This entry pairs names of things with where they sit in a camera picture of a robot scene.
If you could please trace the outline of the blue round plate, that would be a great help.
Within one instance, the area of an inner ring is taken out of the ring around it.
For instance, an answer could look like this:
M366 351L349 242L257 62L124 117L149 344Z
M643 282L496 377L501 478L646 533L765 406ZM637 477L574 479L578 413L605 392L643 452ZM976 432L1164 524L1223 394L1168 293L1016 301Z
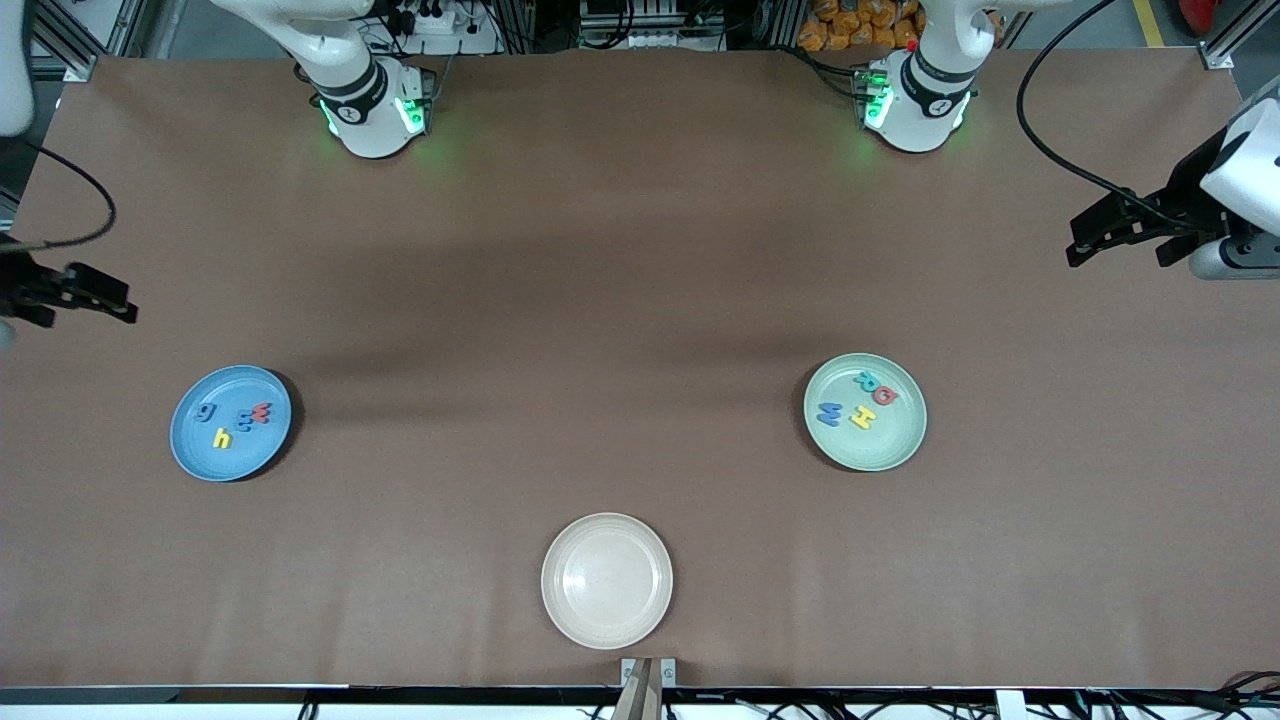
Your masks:
M197 423L197 405L212 402L218 414ZM236 415L255 404L271 402L266 424L250 432L236 429ZM247 479L268 468L280 455L294 425L294 404L283 379L261 366L234 365L218 369L192 384L172 414L169 445L178 466L196 479L227 483ZM232 436L228 450L212 447L216 428Z

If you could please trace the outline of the green round plate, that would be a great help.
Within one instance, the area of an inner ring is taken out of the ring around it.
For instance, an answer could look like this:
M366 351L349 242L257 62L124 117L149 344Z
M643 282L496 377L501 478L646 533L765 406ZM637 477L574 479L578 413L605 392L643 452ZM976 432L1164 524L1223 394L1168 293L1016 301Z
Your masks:
M883 386L899 392L892 405L879 406L858 387L852 378L861 370L876 374ZM815 419L823 402L844 405L838 427ZM877 414L869 430L849 420L856 406ZM923 445L928 427L925 397L915 378L897 363L874 354L845 354L819 365L806 383L801 416L818 450L855 471L887 471L905 464Z

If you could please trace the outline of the orange items pile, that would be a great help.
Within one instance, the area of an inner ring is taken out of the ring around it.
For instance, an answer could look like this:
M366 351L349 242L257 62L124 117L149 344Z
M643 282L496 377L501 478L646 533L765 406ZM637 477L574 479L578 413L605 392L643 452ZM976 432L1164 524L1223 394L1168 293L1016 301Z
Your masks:
M918 0L809 0L796 45L809 53L858 45L914 49L925 20Z

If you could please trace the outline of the brown table cover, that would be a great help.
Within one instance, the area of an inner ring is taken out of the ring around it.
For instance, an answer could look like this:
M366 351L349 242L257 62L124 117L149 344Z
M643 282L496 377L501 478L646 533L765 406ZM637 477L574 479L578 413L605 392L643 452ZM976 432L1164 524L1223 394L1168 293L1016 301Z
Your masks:
M669 548L634 653L686 683L1280 670L1280 282L1070 268L1100 191L1023 138L1029 60L905 155L778 53L470 56L384 161L287 60L102 63L47 145L118 223L42 261L140 319L0 354L0 684L613 682L539 587L593 512ZM806 433L845 354L920 386L905 464ZM234 365L293 430L200 480L172 414Z

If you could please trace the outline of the white power strip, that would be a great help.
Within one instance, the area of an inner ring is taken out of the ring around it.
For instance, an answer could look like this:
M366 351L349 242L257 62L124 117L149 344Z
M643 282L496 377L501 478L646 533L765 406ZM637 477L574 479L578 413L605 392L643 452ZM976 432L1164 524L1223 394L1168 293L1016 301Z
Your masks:
M410 55L495 55L506 41L483 0L379 0L387 46Z
M709 27L632 27L622 38L617 28L586 28L575 40L575 47L586 50L685 49L695 53L722 53L728 41L719 26Z

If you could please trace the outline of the cream round plate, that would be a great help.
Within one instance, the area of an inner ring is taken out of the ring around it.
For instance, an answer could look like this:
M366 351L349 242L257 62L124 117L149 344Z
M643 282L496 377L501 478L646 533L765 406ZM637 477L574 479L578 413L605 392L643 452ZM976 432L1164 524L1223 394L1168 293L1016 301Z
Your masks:
M622 650L662 624L675 593L675 565L646 523L594 512L550 542L540 591L548 618L566 638L589 650Z

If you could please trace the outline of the aluminium frame post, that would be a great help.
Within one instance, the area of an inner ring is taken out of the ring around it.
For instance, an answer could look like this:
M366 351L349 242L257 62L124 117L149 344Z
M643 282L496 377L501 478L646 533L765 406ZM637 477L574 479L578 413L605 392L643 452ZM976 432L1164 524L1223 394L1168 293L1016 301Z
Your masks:
M29 0L29 64L36 79L87 82L106 46L61 0Z
M1265 27L1280 18L1280 0L1213 0L1210 31L1198 42L1206 69L1235 67L1235 55L1252 40L1262 38Z

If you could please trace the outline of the table edge rail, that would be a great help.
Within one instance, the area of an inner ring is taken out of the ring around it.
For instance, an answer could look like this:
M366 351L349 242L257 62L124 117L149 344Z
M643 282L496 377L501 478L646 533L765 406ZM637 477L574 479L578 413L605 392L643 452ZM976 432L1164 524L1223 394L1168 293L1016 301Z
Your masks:
M628 720L609 685L0 689L0 720ZM671 687L655 720L1280 720L1280 673L1215 689Z

